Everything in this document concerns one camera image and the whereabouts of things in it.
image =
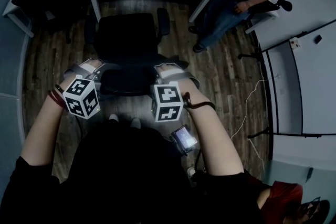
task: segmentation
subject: black office chair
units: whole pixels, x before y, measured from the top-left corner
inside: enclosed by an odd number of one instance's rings
[[[71,43],[71,26],[80,16],[82,0],[12,0],[12,3],[50,35],[65,30],[66,42]]]
[[[158,54],[162,36],[170,33],[170,20],[165,9],[158,10],[158,34],[152,14],[129,14],[101,18],[96,33],[96,17],[91,15],[85,25],[85,40],[93,44],[100,59],[111,63],[99,76],[101,95],[136,96],[151,93],[155,83],[154,66],[176,63],[185,69],[187,62],[178,56],[166,58]]]

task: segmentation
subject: white cable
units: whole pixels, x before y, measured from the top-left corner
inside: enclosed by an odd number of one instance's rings
[[[245,101],[245,117],[244,117],[243,122],[241,123],[241,126],[239,127],[238,131],[237,131],[233,136],[231,136],[231,140],[232,140],[232,138],[233,138],[233,137],[240,131],[240,129],[241,129],[241,128],[243,127],[243,125],[244,125],[244,122],[245,122],[246,117],[247,117],[247,101],[248,101],[248,99],[251,97],[252,93],[254,93],[254,92],[257,90],[257,87],[258,87],[259,82],[261,82],[261,81],[264,82],[264,81],[268,81],[268,80],[272,80],[272,79],[261,79],[261,80],[259,80],[259,81],[257,82],[257,84],[256,84],[256,86],[255,86],[255,88],[254,88],[254,90],[250,93],[250,95],[249,95],[248,98],[246,99],[246,101]],[[260,155],[259,155],[259,153],[258,153],[256,147],[254,146],[252,140],[251,140],[251,139],[248,139],[248,140],[251,142],[253,149],[255,150],[255,152],[256,152],[258,158],[261,160],[261,163],[262,163],[262,169],[263,169],[263,171],[265,172],[264,160],[260,157]]]

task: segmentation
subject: black sleeve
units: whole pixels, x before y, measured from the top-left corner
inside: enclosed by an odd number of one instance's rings
[[[204,207],[207,215],[227,223],[264,223],[253,190],[244,173],[208,176]]]
[[[34,212],[47,212],[59,181],[51,175],[52,165],[30,166],[23,158],[16,161],[0,206],[0,218],[20,218]]]

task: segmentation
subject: red shirt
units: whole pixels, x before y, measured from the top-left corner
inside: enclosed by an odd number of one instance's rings
[[[275,181],[269,198],[261,209],[266,224],[282,224],[290,206],[301,205],[302,186]]]

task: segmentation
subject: glasses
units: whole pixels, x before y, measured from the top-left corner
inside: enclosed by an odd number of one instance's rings
[[[313,201],[307,203],[307,216],[309,217],[309,219],[314,215],[318,205],[320,204],[320,199],[321,197],[315,198]]]

